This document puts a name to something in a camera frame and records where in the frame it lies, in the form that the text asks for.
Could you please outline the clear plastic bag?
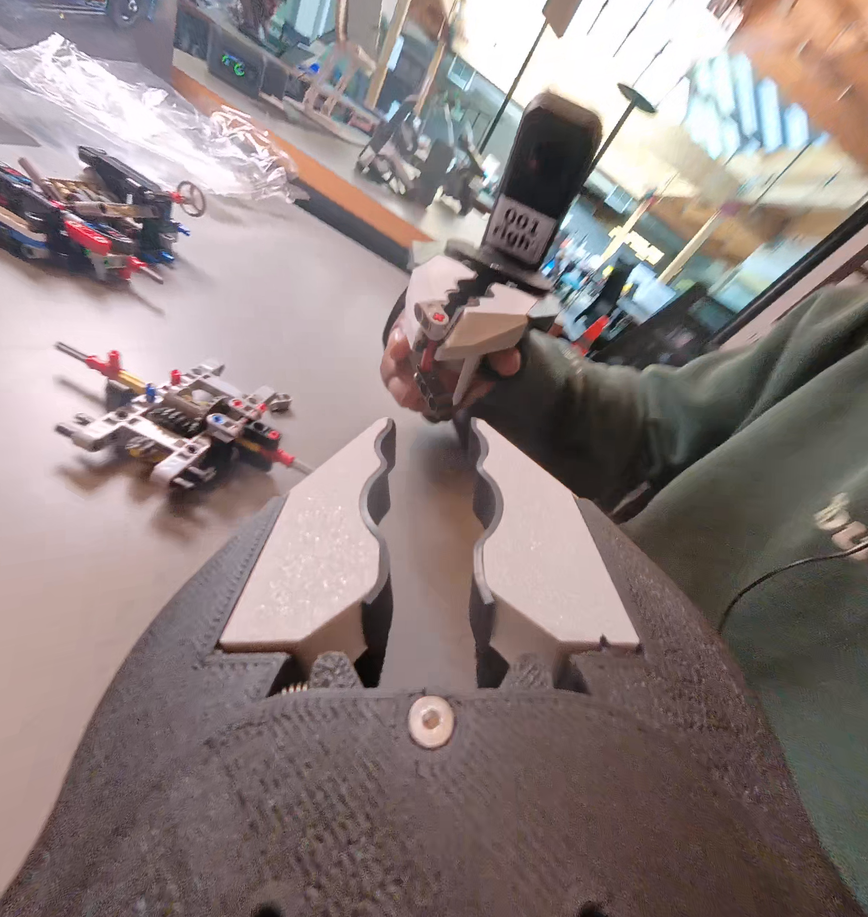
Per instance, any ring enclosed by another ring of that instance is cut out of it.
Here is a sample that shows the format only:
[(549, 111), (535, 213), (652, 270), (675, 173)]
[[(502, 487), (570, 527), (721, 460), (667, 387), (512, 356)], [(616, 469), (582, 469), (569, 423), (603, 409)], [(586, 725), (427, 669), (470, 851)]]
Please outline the clear plastic bag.
[(190, 179), (254, 205), (310, 199), (294, 160), (249, 114), (221, 102), (202, 111), (142, 65), (94, 58), (57, 33), (0, 44), (0, 119), (41, 147), (105, 149), (163, 184)]

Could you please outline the grey lego connector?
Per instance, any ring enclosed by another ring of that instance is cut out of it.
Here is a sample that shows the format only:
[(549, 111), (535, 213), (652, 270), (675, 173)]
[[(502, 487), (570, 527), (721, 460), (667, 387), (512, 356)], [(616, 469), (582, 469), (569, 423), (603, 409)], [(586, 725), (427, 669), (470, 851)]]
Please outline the grey lego connector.
[(450, 333), (452, 318), (445, 303), (419, 301), (415, 305), (414, 315), (417, 319), (417, 335), (422, 339), (439, 343)]

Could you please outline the black and white headset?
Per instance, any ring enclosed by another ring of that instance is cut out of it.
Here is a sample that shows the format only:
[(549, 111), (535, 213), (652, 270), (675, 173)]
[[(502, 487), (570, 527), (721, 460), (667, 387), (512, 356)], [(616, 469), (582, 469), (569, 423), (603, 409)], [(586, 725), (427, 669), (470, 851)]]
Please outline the black and white headset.
[(486, 160), (472, 128), (456, 125), (450, 108), (443, 106), (446, 138), (427, 138), (415, 114), (416, 103), (416, 95), (408, 96), (378, 123), (357, 157), (355, 172), (423, 208), (444, 196), (459, 205), (460, 216), (490, 212)]

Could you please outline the orange edged background table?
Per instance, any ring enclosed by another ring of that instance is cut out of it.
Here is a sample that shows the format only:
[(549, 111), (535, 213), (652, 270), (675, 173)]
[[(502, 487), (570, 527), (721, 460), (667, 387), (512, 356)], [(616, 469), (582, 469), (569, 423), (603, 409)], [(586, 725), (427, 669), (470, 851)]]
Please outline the orange edged background table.
[(353, 175), (357, 150), (299, 117), (273, 96), (252, 98), (212, 75), (206, 61), (173, 51), (172, 82), (177, 93), (201, 113), (220, 110), (245, 115), (294, 163), (308, 195), (299, 204), (338, 232), (394, 266), (407, 268), (413, 255), (441, 241), (418, 225), (411, 207), (392, 202), (384, 189)]

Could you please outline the person's green hoodie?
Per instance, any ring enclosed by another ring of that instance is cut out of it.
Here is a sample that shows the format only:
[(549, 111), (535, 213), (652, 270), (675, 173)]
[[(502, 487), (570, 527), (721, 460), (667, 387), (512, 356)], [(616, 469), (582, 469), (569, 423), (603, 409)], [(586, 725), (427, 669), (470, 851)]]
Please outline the person's green hoodie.
[[(866, 430), (808, 446), (799, 461), (740, 468), (755, 442), (720, 447), (627, 527), (714, 626), (752, 579), (868, 537)], [(772, 579), (738, 603), (723, 636), (868, 911), (868, 554)]]

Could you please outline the lego car chassis assembly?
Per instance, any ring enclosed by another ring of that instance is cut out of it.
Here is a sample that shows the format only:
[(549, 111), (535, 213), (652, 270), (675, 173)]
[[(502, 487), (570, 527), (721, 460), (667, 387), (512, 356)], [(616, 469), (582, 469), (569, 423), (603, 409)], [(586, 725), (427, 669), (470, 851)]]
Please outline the lego car chassis assembly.
[(0, 162), (0, 248), (107, 285), (163, 283), (158, 268), (189, 235), (174, 211), (202, 217), (205, 194), (188, 180), (167, 189), (103, 149), (77, 153), (88, 177), (45, 177), (25, 157), (16, 168)]

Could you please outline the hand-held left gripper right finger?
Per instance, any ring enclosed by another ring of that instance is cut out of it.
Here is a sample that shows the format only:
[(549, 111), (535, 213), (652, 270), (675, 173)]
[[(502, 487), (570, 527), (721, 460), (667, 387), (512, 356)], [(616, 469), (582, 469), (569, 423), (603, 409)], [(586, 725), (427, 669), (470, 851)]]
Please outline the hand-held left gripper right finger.
[(552, 669), (572, 655), (634, 652), (638, 633), (573, 492), (484, 421), (470, 426), (477, 653)]

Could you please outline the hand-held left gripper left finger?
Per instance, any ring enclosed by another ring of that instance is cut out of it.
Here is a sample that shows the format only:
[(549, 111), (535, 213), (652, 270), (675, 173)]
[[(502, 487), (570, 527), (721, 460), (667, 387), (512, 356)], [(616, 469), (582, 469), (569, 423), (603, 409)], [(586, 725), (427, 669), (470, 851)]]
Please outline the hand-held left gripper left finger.
[(395, 442), (394, 420), (382, 417), (291, 489), (223, 629), (223, 651), (382, 661), (393, 600), (380, 524)]

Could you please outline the white wooden stand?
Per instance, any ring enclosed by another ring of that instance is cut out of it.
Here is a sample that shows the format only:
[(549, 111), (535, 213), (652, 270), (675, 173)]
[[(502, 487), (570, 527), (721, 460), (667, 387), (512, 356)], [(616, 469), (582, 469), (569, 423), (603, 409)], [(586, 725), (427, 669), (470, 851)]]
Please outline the white wooden stand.
[(381, 9), (380, 1), (336, 2), (333, 40), (303, 100), (302, 113), (308, 120), (352, 145), (359, 145), (363, 134), (335, 113), (343, 108), (349, 116), (359, 109), (346, 93), (355, 75), (371, 77), (376, 69)]

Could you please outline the grey lego gearbox assembly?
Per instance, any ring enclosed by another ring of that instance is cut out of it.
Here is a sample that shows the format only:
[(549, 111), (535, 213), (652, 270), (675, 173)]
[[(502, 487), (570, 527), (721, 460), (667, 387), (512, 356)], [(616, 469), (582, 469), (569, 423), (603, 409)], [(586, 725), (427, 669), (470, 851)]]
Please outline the grey lego gearbox assembly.
[(227, 382), (224, 365), (214, 361), (173, 370), (156, 385), (128, 373), (118, 350), (99, 357), (60, 341), (54, 347), (106, 380), (103, 415), (75, 415), (55, 428), (87, 453), (110, 450), (133, 459), (153, 484), (177, 494), (210, 486), (239, 462), (262, 472), (277, 465), (313, 472), (282, 447), (271, 419), (290, 408), (291, 398), (271, 386), (245, 392)]

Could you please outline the person's right forearm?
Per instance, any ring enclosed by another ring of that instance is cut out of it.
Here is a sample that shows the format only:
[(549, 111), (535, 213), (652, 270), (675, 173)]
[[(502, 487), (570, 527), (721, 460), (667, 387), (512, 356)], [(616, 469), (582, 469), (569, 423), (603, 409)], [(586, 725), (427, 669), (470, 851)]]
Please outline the person's right forearm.
[(519, 349), (521, 368), (471, 416), (605, 510), (746, 435), (756, 442), (738, 462), (754, 469), (868, 435), (868, 284), (824, 289), (764, 338), (680, 368), (587, 361), (537, 331)]

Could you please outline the black device green lights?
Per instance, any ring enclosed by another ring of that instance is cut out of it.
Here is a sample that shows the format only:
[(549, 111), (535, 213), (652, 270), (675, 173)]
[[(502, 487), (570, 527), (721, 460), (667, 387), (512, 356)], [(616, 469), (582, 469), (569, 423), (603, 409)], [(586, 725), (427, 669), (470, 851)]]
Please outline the black device green lights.
[(211, 42), (207, 51), (209, 73), (245, 96), (257, 99), (263, 88), (266, 61), (261, 53), (226, 41)]

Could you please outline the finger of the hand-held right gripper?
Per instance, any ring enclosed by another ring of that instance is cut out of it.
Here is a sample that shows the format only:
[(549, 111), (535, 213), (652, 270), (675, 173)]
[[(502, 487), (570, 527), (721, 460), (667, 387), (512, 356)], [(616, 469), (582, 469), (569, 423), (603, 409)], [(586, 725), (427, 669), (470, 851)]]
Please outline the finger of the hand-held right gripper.
[(477, 281), (478, 275), (461, 261), (446, 255), (436, 255), (414, 269), (405, 291), (405, 328), (409, 340), (417, 340), (418, 326), (414, 315), (419, 301), (445, 303), (452, 321)]
[(492, 284), (486, 294), (459, 308), (435, 351), (435, 361), (467, 361), (516, 345), (541, 297), (505, 284)]

